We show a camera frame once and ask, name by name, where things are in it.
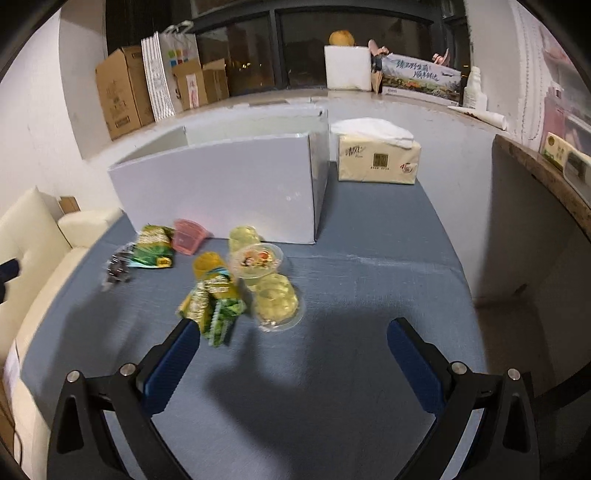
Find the small green gold snack bag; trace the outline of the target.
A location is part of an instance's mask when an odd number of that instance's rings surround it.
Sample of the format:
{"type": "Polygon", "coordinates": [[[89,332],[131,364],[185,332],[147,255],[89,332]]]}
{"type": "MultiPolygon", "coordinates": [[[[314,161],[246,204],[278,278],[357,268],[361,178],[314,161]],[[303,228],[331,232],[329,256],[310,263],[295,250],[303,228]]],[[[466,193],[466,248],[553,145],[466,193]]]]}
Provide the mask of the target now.
{"type": "Polygon", "coordinates": [[[130,268],[167,269],[173,266],[174,230],[159,225],[145,225],[131,248],[130,268]]]}

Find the pink jelly cup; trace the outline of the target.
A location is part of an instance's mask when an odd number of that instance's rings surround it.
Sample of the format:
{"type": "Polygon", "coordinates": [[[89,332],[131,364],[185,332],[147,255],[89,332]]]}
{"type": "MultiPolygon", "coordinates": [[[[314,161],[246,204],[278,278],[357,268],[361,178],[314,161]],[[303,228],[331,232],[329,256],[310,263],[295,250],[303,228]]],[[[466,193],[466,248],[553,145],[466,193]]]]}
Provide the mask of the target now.
{"type": "Polygon", "coordinates": [[[173,222],[173,249],[183,255],[193,255],[201,243],[209,237],[209,232],[200,224],[186,219],[173,222]]]}

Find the green peas snack bag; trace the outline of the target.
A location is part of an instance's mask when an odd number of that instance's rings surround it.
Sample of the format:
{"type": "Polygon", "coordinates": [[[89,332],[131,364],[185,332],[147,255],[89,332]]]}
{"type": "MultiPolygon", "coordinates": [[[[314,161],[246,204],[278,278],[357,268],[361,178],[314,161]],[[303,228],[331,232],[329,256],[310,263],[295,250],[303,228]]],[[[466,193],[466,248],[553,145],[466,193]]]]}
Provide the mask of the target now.
{"type": "Polygon", "coordinates": [[[209,346],[219,347],[228,344],[235,321],[245,310],[245,300],[228,268],[220,266],[197,279],[176,313],[197,323],[209,346]]]}

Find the cream leather sofa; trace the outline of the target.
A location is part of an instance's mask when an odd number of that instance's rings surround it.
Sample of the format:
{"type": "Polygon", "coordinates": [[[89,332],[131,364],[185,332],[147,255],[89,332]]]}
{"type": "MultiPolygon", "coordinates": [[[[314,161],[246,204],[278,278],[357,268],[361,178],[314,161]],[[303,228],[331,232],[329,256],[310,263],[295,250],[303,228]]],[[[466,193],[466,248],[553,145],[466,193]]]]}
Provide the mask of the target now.
{"type": "Polygon", "coordinates": [[[63,285],[121,215],[112,208],[56,219],[49,196],[32,188],[1,217],[1,260],[20,265],[1,304],[1,439],[31,479],[46,477],[50,429],[22,380],[27,350],[63,285]]]}

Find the silver foil snack packet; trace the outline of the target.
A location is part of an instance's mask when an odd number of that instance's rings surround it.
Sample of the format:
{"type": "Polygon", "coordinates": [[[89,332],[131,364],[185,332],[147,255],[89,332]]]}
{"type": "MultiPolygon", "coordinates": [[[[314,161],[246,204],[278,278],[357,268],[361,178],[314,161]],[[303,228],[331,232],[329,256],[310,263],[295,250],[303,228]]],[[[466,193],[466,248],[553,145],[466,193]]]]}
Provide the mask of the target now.
{"type": "Polygon", "coordinates": [[[127,243],[111,254],[105,264],[105,272],[102,279],[103,291],[108,291],[115,285],[129,281],[133,248],[133,243],[127,243]]]}

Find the grey blue table cloth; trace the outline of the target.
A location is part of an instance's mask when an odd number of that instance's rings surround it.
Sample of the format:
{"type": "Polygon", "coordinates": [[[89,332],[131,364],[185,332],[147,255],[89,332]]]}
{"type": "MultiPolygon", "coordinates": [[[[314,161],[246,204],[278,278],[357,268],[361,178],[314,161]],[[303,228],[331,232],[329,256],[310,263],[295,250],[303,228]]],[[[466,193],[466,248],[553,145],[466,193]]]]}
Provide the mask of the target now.
{"type": "MultiPolygon", "coordinates": [[[[104,289],[107,258],[132,237],[117,221],[62,287],[21,377],[51,421],[66,374],[112,374],[177,324],[192,261],[137,270],[104,289]]],[[[387,345],[404,317],[450,360],[486,368],[460,261],[421,184],[329,180],[318,241],[287,245],[283,270],[304,302],[293,328],[249,316],[226,346],[201,345],[155,424],[195,479],[392,479],[429,430],[387,345]]]]}

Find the orange yellow jelly cup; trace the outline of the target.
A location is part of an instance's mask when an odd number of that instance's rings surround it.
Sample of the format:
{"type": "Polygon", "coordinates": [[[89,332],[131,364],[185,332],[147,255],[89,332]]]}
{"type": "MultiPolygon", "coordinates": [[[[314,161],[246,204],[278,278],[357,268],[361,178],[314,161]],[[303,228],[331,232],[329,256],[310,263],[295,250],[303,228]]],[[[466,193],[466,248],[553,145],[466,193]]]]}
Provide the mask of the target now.
{"type": "Polygon", "coordinates": [[[197,280],[216,268],[225,268],[226,264],[221,255],[214,251],[205,251],[197,256],[192,263],[192,270],[197,280]]]}

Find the large cardboard box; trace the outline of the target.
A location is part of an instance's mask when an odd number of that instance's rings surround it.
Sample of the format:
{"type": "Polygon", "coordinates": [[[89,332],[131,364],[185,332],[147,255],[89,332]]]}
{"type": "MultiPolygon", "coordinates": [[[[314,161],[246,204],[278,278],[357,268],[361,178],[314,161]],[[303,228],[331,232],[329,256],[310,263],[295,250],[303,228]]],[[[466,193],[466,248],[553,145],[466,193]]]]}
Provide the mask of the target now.
{"type": "Polygon", "coordinates": [[[95,81],[112,140],[154,122],[140,46],[116,49],[96,66],[95,81]]]}

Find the brown side counter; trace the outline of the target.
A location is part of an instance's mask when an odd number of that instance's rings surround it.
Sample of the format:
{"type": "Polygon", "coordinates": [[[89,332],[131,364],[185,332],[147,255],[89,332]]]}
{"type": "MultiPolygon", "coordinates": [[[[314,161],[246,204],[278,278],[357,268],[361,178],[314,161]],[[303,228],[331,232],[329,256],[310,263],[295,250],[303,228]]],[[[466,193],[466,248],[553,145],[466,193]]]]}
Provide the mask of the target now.
{"type": "Polygon", "coordinates": [[[509,155],[541,183],[565,208],[587,240],[591,234],[590,207],[563,178],[562,173],[541,154],[497,134],[493,146],[509,155]]]}

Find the pale yellow jelly cup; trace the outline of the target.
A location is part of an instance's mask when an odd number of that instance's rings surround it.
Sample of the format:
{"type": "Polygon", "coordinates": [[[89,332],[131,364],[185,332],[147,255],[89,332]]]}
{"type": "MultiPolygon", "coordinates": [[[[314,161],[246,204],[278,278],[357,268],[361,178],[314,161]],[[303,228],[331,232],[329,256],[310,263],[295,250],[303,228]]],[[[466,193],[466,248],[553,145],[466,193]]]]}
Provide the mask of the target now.
{"type": "Polygon", "coordinates": [[[228,234],[228,250],[230,254],[259,242],[259,233],[252,226],[234,227],[228,234]]]}

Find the jelly cup printed lid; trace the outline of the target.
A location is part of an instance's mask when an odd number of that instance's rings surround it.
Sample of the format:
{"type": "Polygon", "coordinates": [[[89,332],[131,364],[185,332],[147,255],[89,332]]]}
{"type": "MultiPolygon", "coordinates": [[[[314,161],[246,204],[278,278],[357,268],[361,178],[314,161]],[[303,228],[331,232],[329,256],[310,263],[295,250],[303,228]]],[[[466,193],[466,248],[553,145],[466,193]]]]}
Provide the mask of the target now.
{"type": "Polygon", "coordinates": [[[245,246],[231,254],[229,268],[242,280],[257,280],[276,273],[283,263],[283,251],[270,243],[245,246]]]}

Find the pale green jelly cup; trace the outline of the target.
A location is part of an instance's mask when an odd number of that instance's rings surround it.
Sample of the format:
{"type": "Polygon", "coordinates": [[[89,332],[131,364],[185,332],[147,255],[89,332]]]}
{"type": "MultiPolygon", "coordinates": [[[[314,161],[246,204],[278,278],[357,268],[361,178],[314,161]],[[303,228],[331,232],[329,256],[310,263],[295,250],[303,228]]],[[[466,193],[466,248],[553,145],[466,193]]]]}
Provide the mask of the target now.
{"type": "Polygon", "coordinates": [[[293,328],[304,317],[304,303],[287,276],[273,273],[264,276],[254,287],[253,315],[259,328],[280,332],[293,328]]]}

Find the small open cardboard box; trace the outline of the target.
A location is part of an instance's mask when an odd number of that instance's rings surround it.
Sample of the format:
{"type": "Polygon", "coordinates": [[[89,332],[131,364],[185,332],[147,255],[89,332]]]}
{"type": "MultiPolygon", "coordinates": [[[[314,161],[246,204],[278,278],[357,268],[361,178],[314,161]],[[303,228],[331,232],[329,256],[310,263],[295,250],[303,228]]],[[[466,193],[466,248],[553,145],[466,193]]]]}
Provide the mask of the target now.
{"type": "Polygon", "coordinates": [[[228,99],[225,61],[218,59],[201,66],[197,59],[172,68],[184,111],[228,99]]]}

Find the white dotted paper bag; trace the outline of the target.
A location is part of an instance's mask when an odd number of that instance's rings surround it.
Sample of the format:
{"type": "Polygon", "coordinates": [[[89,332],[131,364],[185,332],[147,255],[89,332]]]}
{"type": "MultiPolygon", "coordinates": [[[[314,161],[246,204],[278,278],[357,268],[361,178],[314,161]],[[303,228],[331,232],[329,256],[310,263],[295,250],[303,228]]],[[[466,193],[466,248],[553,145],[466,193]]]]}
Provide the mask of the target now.
{"type": "Polygon", "coordinates": [[[147,91],[156,122],[182,111],[172,68],[198,59],[197,39],[189,32],[192,27],[192,21],[184,20],[140,42],[147,91]]]}

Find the white storage box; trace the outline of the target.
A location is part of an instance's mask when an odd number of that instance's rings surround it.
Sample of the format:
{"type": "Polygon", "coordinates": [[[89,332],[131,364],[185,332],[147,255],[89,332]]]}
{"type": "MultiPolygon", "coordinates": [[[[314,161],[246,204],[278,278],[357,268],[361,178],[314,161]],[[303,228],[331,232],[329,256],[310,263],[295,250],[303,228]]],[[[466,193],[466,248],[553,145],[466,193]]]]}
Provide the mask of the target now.
{"type": "Polygon", "coordinates": [[[197,222],[216,238],[252,226],[312,244],[329,177],[329,115],[314,103],[238,105],[194,115],[108,170],[135,229],[197,222]]]}

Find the yellow green carton box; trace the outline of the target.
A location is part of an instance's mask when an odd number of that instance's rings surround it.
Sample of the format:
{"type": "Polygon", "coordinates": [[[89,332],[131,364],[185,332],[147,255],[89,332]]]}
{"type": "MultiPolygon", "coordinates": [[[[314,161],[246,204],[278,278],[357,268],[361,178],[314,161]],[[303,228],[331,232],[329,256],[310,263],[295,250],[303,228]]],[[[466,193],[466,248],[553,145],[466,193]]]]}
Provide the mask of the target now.
{"type": "Polygon", "coordinates": [[[559,136],[549,132],[542,155],[561,172],[565,181],[587,202],[590,202],[590,156],[580,152],[559,136]]]}

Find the tissue pack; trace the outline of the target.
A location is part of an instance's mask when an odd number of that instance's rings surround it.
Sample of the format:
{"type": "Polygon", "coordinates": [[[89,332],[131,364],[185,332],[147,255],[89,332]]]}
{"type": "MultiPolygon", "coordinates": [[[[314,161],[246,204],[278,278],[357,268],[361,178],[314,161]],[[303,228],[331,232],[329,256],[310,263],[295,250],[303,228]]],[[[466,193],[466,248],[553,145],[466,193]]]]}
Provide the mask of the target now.
{"type": "Polygon", "coordinates": [[[379,118],[332,123],[339,140],[339,181],[414,185],[422,147],[414,135],[379,118]]]}

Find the rolled white paper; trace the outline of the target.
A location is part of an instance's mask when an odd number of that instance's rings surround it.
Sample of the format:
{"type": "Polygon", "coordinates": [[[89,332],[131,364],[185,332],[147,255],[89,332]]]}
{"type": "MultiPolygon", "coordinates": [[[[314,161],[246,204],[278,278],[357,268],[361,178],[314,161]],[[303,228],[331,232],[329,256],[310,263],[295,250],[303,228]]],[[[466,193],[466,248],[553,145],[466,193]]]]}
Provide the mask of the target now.
{"type": "Polygon", "coordinates": [[[452,106],[449,105],[448,109],[470,116],[472,118],[478,119],[482,122],[485,122],[491,126],[494,126],[502,131],[506,131],[508,129],[508,123],[504,115],[490,112],[488,110],[478,110],[473,108],[466,108],[466,107],[459,107],[459,106],[452,106]]]}

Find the white spray bottle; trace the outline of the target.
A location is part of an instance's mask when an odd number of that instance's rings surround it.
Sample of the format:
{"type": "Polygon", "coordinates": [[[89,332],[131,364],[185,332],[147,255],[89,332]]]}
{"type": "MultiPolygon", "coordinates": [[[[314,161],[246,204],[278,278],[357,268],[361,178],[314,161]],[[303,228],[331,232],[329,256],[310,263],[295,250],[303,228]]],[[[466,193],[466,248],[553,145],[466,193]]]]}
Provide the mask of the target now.
{"type": "Polygon", "coordinates": [[[486,111],[487,105],[488,97],[482,89],[481,70],[479,67],[473,66],[464,89],[463,106],[469,109],[486,111]]]}

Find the printed gift box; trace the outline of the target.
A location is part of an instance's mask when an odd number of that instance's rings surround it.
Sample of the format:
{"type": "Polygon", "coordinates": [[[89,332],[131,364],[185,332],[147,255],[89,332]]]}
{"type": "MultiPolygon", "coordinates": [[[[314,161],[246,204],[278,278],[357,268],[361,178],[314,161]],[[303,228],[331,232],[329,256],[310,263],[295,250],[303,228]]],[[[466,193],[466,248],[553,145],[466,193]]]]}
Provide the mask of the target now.
{"type": "Polygon", "coordinates": [[[430,100],[442,105],[460,104],[460,71],[397,54],[383,56],[381,64],[383,94],[430,100]]]}

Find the white foam box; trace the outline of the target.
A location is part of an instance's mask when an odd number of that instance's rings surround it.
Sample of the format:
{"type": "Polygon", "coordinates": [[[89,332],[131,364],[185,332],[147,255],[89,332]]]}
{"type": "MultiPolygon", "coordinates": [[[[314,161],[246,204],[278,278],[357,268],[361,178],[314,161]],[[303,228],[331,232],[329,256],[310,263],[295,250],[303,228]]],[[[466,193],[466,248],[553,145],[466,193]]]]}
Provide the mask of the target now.
{"type": "Polygon", "coordinates": [[[372,90],[370,49],[360,46],[325,46],[325,76],[329,90],[372,90]]]}

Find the orange pomelo fruit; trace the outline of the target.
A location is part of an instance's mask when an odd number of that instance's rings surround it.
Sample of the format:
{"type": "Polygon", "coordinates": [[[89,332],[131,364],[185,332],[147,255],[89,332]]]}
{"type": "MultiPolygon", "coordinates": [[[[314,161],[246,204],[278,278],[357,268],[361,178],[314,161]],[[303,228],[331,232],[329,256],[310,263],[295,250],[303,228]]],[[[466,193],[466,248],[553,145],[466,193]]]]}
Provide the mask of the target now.
{"type": "Polygon", "coordinates": [[[329,45],[353,47],[356,41],[349,30],[335,30],[329,36],[329,45]]]}

